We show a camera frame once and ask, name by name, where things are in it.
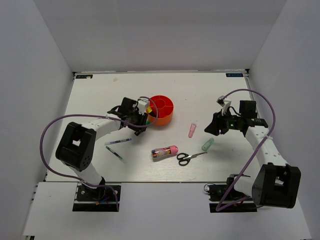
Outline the blue pen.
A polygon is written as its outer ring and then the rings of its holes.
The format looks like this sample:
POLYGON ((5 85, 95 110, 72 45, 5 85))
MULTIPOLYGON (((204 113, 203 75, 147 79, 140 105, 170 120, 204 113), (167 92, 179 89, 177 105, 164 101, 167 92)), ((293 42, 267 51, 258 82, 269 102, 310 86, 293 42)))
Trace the blue pen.
POLYGON ((114 144, 129 142, 131 140, 132 140, 132 138, 125 138, 125 139, 119 139, 119 140, 114 140, 114 141, 108 141, 108 142, 105 142, 104 145, 105 146, 114 145, 114 144))

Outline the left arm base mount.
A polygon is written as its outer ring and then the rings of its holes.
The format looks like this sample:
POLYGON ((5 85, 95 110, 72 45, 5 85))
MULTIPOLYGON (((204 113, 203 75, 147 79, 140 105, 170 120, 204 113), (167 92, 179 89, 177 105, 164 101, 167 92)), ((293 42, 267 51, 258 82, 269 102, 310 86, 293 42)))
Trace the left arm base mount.
POLYGON ((72 211, 73 212, 118 212, 120 206, 121 185, 111 186, 116 193, 118 204, 113 191, 109 188, 91 189, 79 184, 76 188, 72 211))

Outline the green black highlighter marker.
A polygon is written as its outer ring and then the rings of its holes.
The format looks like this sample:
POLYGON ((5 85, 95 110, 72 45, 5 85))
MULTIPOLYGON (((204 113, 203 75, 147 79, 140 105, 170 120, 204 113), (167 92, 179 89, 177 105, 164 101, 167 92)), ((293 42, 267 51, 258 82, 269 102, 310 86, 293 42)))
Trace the green black highlighter marker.
POLYGON ((149 125, 155 125, 157 120, 158 120, 158 116, 159 116, 159 111, 157 108, 152 109, 150 106, 146 109, 147 114, 148 114, 148 120, 150 122, 149 125))

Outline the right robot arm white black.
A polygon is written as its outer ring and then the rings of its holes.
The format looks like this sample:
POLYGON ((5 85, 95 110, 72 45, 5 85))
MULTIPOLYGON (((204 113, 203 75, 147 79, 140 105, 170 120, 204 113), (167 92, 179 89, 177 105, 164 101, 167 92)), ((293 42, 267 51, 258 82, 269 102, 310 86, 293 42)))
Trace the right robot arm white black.
POLYGON ((257 159, 260 170, 256 178, 245 176, 241 171, 229 177, 225 193, 220 199, 217 210, 226 208, 223 205, 227 196, 233 200, 244 197, 253 200, 256 206, 268 206, 292 209, 296 204, 301 171, 291 166, 281 156, 269 134, 269 126, 263 118, 258 117, 256 102, 242 100, 239 112, 231 114, 231 100, 219 99, 222 107, 213 114, 212 122, 205 128, 206 133, 215 136, 224 135, 229 130, 243 133, 254 150, 251 160, 257 159))

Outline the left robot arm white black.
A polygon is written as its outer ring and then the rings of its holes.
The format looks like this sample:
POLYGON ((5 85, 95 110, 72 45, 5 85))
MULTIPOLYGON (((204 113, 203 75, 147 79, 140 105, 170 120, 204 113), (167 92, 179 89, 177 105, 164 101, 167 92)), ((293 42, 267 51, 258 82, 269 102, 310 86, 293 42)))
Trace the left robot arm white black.
POLYGON ((105 116, 95 117, 86 123, 70 122, 62 135, 55 157, 68 166, 88 188, 88 193, 99 200, 105 196, 104 178, 92 164, 95 143, 100 138, 125 127, 136 136, 147 129, 150 99, 137 100, 124 97, 121 104, 109 110, 105 116))

